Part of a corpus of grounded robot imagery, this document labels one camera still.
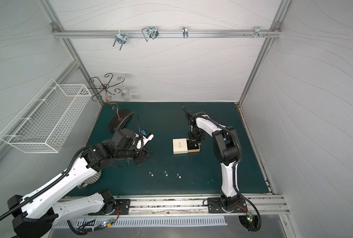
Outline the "aluminium crossbar rail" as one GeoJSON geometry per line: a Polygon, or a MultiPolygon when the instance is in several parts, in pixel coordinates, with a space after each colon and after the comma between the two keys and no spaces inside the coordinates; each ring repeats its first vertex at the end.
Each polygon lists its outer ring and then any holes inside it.
{"type": "MultiPolygon", "coordinates": [[[[270,38],[278,38],[281,31],[261,30],[263,33],[269,33],[270,38]]],[[[141,30],[64,30],[53,32],[53,36],[57,39],[113,39],[115,35],[121,32],[127,39],[143,39],[141,30]]],[[[158,30],[158,39],[183,39],[182,29],[177,30],[158,30]]],[[[244,34],[253,33],[251,30],[192,30],[188,28],[189,38],[252,38],[245,37],[244,34]]]]}

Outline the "cream drawer jewelry box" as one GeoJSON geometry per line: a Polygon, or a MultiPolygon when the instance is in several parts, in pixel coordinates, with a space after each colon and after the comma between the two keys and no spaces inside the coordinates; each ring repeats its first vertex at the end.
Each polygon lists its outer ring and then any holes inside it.
{"type": "Polygon", "coordinates": [[[187,154],[193,152],[200,152],[201,143],[190,141],[187,138],[173,139],[173,154],[187,154]]]}

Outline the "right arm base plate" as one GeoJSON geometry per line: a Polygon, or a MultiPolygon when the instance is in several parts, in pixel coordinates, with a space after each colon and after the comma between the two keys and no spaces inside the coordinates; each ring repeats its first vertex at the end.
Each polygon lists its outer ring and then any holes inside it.
{"type": "Polygon", "coordinates": [[[235,197],[226,199],[225,196],[209,197],[202,204],[208,207],[208,213],[247,213],[247,205],[243,198],[235,197]]]}

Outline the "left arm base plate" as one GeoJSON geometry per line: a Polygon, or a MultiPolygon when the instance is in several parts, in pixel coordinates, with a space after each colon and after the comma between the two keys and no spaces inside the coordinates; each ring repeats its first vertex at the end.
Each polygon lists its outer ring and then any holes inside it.
{"type": "Polygon", "coordinates": [[[108,216],[108,215],[128,215],[130,207],[130,199],[116,199],[114,202],[110,201],[103,206],[103,208],[96,213],[89,213],[91,216],[108,216]]]}

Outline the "black metal jewelry stand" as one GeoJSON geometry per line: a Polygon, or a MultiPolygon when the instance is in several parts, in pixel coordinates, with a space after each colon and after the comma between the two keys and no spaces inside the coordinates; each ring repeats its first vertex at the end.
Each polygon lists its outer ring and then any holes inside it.
{"type": "Polygon", "coordinates": [[[128,109],[120,109],[118,103],[112,100],[112,96],[121,95],[121,84],[118,81],[111,85],[111,81],[114,78],[113,73],[107,73],[104,75],[105,78],[109,78],[107,83],[103,83],[98,77],[92,77],[89,82],[92,83],[92,87],[88,89],[96,90],[97,92],[92,96],[94,102],[102,102],[102,93],[105,93],[105,102],[112,106],[112,110],[115,112],[113,119],[110,121],[108,128],[110,131],[115,132],[117,128],[124,128],[129,122],[130,118],[127,116],[131,113],[128,109]]]}

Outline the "clear glass cup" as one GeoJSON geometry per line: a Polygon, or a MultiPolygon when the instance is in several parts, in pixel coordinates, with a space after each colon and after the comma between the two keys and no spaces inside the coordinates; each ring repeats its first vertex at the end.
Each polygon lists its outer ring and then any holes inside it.
{"type": "Polygon", "coordinates": [[[120,82],[121,84],[121,97],[124,101],[130,101],[132,99],[132,94],[131,94],[131,91],[124,86],[124,81],[125,81],[125,78],[120,76],[117,78],[117,81],[120,82]]]}

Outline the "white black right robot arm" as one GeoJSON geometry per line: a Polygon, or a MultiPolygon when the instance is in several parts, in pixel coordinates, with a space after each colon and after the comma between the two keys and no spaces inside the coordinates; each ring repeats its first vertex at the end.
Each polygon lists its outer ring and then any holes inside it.
{"type": "Polygon", "coordinates": [[[232,126],[226,127],[211,119],[204,112],[185,112],[191,131],[188,132],[187,148],[199,147],[205,135],[212,137],[215,158],[221,165],[222,186],[219,201],[207,200],[207,206],[221,206],[223,212],[232,213],[240,209],[245,213],[239,217],[241,225],[249,232],[261,229],[262,219],[256,206],[243,194],[238,187],[238,165],[242,160],[242,147],[232,126]]]}

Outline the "metal clamp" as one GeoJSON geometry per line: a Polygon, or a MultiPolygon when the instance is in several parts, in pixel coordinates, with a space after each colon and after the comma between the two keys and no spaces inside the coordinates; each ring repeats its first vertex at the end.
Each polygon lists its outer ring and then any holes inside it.
{"type": "Polygon", "coordinates": [[[115,35],[113,47],[115,45],[119,45],[119,50],[121,51],[122,47],[126,44],[126,41],[127,41],[127,37],[124,34],[122,34],[121,32],[118,32],[115,35]]]}
{"type": "Polygon", "coordinates": [[[244,36],[253,37],[253,38],[269,38],[271,35],[269,33],[263,33],[260,27],[258,26],[254,29],[253,33],[250,33],[250,34],[245,33],[244,36]]]}
{"type": "Polygon", "coordinates": [[[149,39],[156,39],[159,35],[158,29],[156,26],[147,26],[143,27],[141,30],[146,42],[149,41],[149,39]]]}
{"type": "Polygon", "coordinates": [[[184,39],[188,38],[188,28],[186,26],[182,27],[182,34],[184,39]]]}

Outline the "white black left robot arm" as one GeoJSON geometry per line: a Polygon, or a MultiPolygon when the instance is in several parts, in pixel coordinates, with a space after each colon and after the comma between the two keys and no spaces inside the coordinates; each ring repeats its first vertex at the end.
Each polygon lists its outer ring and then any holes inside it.
{"type": "Polygon", "coordinates": [[[136,134],[129,129],[117,129],[111,139],[82,147],[69,166],[45,185],[24,196],[11,197],[7,202],[9,210],[0,216],[0,222],[12,215],[16,237],[40,238],[58,223],[85,214],[110,215],[116,212],[117,202],[106,189],[69,202],[61,203],[60,199],[83,181],[113,167],[117,161],[143,163],[153,155],[145,147],[153,137],[148,130],[136,134]]]}

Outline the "green striped mug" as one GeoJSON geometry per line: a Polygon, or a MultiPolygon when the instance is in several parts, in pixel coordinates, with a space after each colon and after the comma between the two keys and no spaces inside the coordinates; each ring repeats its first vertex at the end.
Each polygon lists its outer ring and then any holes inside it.
{"type": "Polygon", "coordinates": [[[77,187],[78,187],[79,189],[83,189],[83,188],[85,188],[86,186],[91,185],[91,184],[97,182],[97,181],[100,179],[101,175],[102,175],[102,172],[97,172],[97,173],[94,174],[93,176],[89,177],[88,179],[86,179],[86,180],[84,180],[83,182],[81,182],[80,184],[78,184],[77,187]]]}

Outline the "aluminium front rail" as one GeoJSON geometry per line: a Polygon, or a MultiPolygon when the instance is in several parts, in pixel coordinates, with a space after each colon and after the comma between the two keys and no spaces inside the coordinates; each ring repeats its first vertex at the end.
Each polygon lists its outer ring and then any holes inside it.
{"type": "MultiPolygon", "coordinates": [[[[177,217],[177,216],[210,216],[205,201],[217,194],[177,194],[177,195],[141,195],[116,196],[115,199],[129,199],[124,206],[128,210],[126,217],[177,217]]],[[[282,195],[245,193],[258,209],[260,215],[289,215],[290,210],[282,195]]]]}

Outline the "green table mat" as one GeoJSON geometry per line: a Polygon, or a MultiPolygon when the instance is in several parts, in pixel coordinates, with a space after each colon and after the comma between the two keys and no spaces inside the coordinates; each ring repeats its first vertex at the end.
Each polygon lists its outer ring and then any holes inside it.
{"type": "Polygon", "coordinates": [[[148,129],[154,138],[147,143],[152,157],[141,165],[118,162],[106,168],[100,179],[83,189],[75,188],[70,196],[88,196],[103,189],[113,195],[219,194],[222,186],[221,166],[207,136],[200,152],[173,154],[172,140],[186,138],[190,131],[185,112],[205,112],[223,126],[236,129],[243,157],[238,166],[238,187],[241,193],[269,191],[256,156],[234,103],[145,103],[121,102],[119,107],[135,112],[128,129],[148,129]]]}

